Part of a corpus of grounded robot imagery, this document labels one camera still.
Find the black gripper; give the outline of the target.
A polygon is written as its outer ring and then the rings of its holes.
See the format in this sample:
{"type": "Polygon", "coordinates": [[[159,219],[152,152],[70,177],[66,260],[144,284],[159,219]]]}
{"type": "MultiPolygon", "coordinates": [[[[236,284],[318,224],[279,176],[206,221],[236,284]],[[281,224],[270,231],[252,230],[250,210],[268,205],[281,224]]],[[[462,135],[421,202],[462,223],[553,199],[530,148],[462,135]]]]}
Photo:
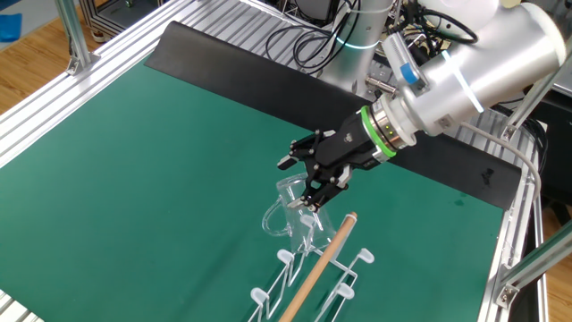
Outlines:
{"type": "Polygon", "coordinates": [[[308,208],[316,212],[349,187],[352,169],[370,170],[388,160],[366,128],[362,113],[345,119],[335,130],[316,130],[290,144],[290,151],[277,164],[287,170],[299,161],[310,160],[305,189],[287,204],[288,208],[308,208]]]}

